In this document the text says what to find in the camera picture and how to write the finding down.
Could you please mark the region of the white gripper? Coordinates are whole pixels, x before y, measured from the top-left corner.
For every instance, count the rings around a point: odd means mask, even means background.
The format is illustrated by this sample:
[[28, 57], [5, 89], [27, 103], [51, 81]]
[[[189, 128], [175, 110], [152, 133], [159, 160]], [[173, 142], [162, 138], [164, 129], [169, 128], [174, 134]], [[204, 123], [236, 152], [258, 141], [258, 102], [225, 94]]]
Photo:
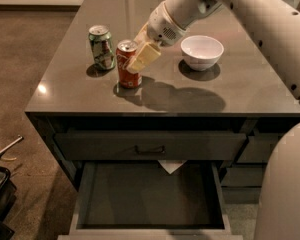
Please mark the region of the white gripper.
[[135, 55], [129, 60], [127, 70], [131, 74], [136, 74], [150, 65], [161, 55], [160, 47], [153, 42], [148, 42], [149, 38], [159, 42], [162, 46], [172, 46], [185, 35], [186, 31], [169, 15], [165, 3], [151, 13], [148, 23], [140, 29], [134, 41], [140, 45]]

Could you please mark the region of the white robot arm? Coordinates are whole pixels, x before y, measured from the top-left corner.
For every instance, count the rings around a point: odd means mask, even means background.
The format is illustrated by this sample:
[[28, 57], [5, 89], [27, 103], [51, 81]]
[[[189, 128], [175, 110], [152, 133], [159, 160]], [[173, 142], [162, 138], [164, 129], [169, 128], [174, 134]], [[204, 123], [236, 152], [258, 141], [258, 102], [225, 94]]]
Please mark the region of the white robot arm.
[[[287, 98], [300, 107], [300, 12], [282, 0], [164, 0], [136, 36], [137, 54], [128, 70], [137, 73], [172, 46], [195, 21], [224, 6], [258, 47], [273, 77], [252, 70], [249, 77], [269, 86], [254, 94], [249, 105], [283, 106]], [[255, 240], [300, 240], [300, 123], [274, 147], [264, 173]]]

